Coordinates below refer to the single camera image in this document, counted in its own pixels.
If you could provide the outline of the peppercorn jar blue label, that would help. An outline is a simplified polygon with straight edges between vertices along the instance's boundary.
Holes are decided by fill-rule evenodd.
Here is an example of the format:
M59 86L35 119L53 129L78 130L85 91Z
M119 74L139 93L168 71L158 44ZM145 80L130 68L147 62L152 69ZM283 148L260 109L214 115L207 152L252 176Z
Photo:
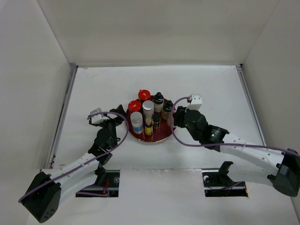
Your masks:
M143 116L140 112L133 112L130 115L132 129L135 134L143 133Z

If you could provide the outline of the small dark-cap brown spice jar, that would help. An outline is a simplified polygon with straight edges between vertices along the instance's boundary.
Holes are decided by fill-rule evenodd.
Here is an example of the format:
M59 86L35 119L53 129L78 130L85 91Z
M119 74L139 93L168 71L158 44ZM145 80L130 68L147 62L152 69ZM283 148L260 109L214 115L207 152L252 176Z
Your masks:
M161 116L159 114L154 114L152 119L153 119L153 128L154 129L159 129Z

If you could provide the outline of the red-lid chili sauce jar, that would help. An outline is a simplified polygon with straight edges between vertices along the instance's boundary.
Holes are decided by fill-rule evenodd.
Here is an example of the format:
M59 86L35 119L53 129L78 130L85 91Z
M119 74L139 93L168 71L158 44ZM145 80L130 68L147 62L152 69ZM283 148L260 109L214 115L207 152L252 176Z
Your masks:
M139 100L133 100L128 103L129 113L139 112L142 108L142 103Z

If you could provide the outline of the small yellow-label oil bottle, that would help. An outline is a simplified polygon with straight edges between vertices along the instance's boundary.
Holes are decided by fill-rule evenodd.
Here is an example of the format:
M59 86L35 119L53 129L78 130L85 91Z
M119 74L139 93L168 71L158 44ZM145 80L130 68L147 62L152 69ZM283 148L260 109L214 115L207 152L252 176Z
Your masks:
M152 135L153 134L153 122L151 117L147 117L145 119L145 134L146 135Z

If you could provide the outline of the black-cap clear spice bottle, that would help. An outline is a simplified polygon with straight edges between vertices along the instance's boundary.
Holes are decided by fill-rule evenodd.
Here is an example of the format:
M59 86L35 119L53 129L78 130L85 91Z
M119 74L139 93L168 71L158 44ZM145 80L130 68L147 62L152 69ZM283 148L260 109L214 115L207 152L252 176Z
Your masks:
M154 103L154 111L156 113L160 113L163 110L163 105L164 105L164 96L162 95L161 92L157 92L153 96L153 103Z

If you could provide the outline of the peppercorn jar silver lid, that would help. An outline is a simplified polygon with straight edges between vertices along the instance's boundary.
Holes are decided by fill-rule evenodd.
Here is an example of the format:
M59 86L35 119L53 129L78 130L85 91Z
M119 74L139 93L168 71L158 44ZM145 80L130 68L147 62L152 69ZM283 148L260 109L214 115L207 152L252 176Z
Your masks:
M150 100L146 100L142 104L142 111L144 118L152 118L154 114L154 103Z

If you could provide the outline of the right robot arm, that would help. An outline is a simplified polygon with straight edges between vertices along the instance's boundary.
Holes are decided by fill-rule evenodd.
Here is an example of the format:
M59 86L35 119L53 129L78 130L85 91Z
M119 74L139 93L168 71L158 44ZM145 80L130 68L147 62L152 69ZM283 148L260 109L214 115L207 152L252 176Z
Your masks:
M271 146L251 144L230 133L228 130L211 125L198 110L178 107L172 114L173 125L185 128L197 147L204 147L219 153L229 154L256 166L255 169L242 169L236 166L234 171L224 169L217 174L222 185L234 181L234 174L249 176L254 183L272 186L278 192L296 197L300 190L300 155L293 149L280 149Z

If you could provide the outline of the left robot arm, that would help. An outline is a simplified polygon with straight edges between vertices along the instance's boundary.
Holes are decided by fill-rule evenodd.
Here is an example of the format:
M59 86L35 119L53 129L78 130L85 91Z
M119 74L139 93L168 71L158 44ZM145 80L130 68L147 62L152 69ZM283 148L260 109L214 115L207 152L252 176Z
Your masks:
M18 201L39 223L49 220L68 195L89 185L100 187L105 182L103 166L111 159L112 151L124 142L117 137L116 127L127 122L127 115L122 105L108 112L98 108L90 113L88 121L100 127L91 148L58 171L38 173Z

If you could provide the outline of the round red lacquer tray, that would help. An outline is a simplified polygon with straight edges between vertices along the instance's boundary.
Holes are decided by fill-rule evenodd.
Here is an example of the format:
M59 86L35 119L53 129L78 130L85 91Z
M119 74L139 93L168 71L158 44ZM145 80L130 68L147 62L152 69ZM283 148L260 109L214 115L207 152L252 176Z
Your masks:
M142 142L147 142L147 143L157 143L160 141L165 140L169 136L172 135L170 127L167 125L167 121L162 118L162 113L161 112L155 112L154 114L159 114L161 116L161 121L160 121L160 127L159 129L153 129L153 134L152 135L146 135L145 133L142 134L135 134L132 129L132 124L130 121L130 115L128 109L126 111L127 114L127 120L129 122L129 132L132 136L134 136L137 140L142 141Z

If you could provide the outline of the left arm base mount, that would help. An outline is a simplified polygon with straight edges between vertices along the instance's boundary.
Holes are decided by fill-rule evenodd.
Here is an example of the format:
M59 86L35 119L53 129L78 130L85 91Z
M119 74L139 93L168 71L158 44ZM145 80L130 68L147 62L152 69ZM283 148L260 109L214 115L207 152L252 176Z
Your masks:
M76 197L109 198L119 196L120 170L106 170L97 176L94 184L75 194Z

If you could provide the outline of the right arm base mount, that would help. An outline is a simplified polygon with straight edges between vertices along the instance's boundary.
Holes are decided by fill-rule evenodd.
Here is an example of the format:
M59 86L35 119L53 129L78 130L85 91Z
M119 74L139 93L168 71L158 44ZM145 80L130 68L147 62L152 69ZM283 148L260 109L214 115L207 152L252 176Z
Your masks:
M225 161L220 168L202 169L206 197L248 197L244 181L233 181L229 176L232 161Z

